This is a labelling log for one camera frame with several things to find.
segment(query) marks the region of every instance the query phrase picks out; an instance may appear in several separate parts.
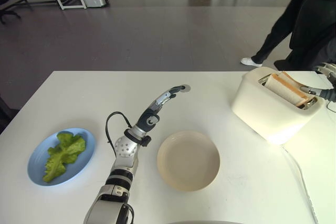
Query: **power cord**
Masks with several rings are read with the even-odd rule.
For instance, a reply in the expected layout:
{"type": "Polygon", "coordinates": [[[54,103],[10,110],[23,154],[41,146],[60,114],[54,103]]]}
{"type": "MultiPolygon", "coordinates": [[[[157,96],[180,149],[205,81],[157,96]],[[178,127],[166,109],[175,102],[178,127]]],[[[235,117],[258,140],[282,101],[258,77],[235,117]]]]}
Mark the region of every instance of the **power cord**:
{"type": "Polygon", "coordinates": [[[115,112],[111,113],[111,114],[107,117],[107,119],[106,119],[106,124],[105,124],[105,133],[106,133],[106,137],[107,137],[107,139],[108,139],[108,143],[112,146],[112,149],[113,149],[113,152],[114,152],[115,157],[117,157],[117,154],[115,153],[116,150],[114,149],[113,143],[112,143],[111,138],[110,138],[109,129],[108,129],[108,122],[109,122],[109,119],[110,119],[112,116],[114,116],[114,115],[122,115],[122,116],[124,117],[124,119],[125,119],[125,121],[126,121],[126,124],[127,124],[127,126],[128,126],[129,128],[131,128],[132,125],[130,124],[130,121],[128,121],[127,117],[126,117],[123,113],[121,113],[121,112],[119,112],[119,111],[115,111],[115,112]]]}
{"type": "Polygon", "coordinates": [[[133,207],[130,204],[127,204],[127,203],[124,203],[124,204],[129,207],[130,212],[132,214],[131,224],[134,224],[134,210],[133,210],[133,207]]]}
{"type": "Polygon", "coordinates": [[[305,190],[304,192],[306,193],[307,201],[308,201],[309,206],[310,206],[311,215],[314,219],[315,224],[319,224],[319,221],[317,220],[317,216],[316,216],[315,211],[314,211],[313,203],[311,202],[311,199],[310,199],[309,194],[308,194],[308,190],[307,190],[307,187],[306,187],[306,182],[304,181],[301,167],[300,167],[299,163],[296,161],[296,159],[289,153],[289,151],[286,150],[286,148],[283,145],[281,147],[285,151],[285,153],[293,160],[293,162],[296,164],[296,166],[298,167],[298,170],[300,172],[301,182],[302,182],[303,188],[305,190]]]}
{"type": "Polygon", "coordinates": [[[332,110],[331,108],[329,108],[329,105],[330,105],[330,103],[331,103],[331,101],[327,104],[327,109],[328,110],[330,110],[331,112],[334,112],[334,113],[336,113],[336,111],[335,110],[332,110]]]}

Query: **lettuce leaf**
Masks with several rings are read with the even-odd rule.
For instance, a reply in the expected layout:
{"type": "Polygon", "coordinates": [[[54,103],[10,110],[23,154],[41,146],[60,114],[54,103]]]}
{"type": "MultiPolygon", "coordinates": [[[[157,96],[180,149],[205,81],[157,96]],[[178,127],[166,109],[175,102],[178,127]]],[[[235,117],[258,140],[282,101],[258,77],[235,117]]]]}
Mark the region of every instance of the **lettuce leaf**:
{"type": "Polygon", "coordinates": [[[65,173],[66,168],[64,164],[72,164],[77,160],[80,153],[85,151],[85,140],[80,136],[74,136],[72,133],[58,133],[57,138],[59,144],[55,148],[50,147],[48,158],[45,165],[46,175],[43,180],[47,183],[51,182],[54,178],[65,173]]]}

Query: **black cable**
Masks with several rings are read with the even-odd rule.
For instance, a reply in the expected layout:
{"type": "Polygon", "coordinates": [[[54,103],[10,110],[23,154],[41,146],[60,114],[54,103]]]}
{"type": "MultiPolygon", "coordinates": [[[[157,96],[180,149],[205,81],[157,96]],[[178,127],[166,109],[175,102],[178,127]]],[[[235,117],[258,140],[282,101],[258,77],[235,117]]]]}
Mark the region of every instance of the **black cable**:
{"type": "Polygon", "coordinates": [[[115,153],[116,150],[114,149],[113,143],[112,143],[112,141],[111,141],[110,134],[109,134],[109,129],[108,129],[108,127],[107,127],[107,124],[108,124],[108,122],[109,122],[109,119],[110,119],[112,116],[117,115],[117,114],[118,114],[118,115],[122,115],[122,116],[124,117],[124,119],[125,119],[125,121],[126,121],[126,124],[127,124],[127,126],[128,126],[129,128],[132,127],[132,125],[130,124],[130,121],[128,121],[127,117],[126,117],[123,113],[121,113],[121,112],[119,112],[119,111],[115,111],[115,112],[111,113],[111,114],[107,117],[107,119],[106,119],[106,124],[105,124],[105,133],[106,133],[106,137],[107,137],[107,139],[108,139],[108,143],[112,146],[114,155],[115,155],[116,157],[117,157],[117,154],[115,153]]]}
{"type": "Polygon", "coordinates": [[[327,109],[328,110],[330,110],[331,112],[334,112],[334,113],[336,113],[336,111],[335,110],[332,110],[331,108],[329,108],[329,104],[331,103],[331,101],[327,104],[327,109]]]}
{"type": "Polygon", "coordinates": [[[134,224],[134,209],[130,204],[127,204],[127,203],[124,203],[124,204],[130,208],[130,212],[132,214],[131,224],[134,224]]]}

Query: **beige plate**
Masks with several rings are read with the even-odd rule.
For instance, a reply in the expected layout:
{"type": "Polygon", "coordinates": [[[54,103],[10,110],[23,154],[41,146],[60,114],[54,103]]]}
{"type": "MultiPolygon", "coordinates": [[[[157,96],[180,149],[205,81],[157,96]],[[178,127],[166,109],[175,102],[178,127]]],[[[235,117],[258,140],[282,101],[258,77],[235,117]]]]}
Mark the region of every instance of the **beige plate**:
{"type": "Polygon", "coordinates": [[[200,190],[208,186],[219,171],[215,144],[199,132],[181,131],[169,136],[157,154],[161,177],[177,190],[200,190]]]}

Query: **gray floor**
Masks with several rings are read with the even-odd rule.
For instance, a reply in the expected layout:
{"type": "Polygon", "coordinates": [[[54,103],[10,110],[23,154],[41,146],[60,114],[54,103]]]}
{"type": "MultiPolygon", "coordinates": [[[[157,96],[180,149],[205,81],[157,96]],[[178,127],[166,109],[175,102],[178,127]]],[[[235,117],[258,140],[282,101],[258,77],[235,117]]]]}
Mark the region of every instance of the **gray floor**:
{"type": "MultiPolygon", "coordinates": [[[[54,70],[247,71],[290,0],[110,0],[16,8],[0,25],[0,95],[21,108],[54,70]]],[[[265,62],[289,53],[288,38],[265,62]]]]}

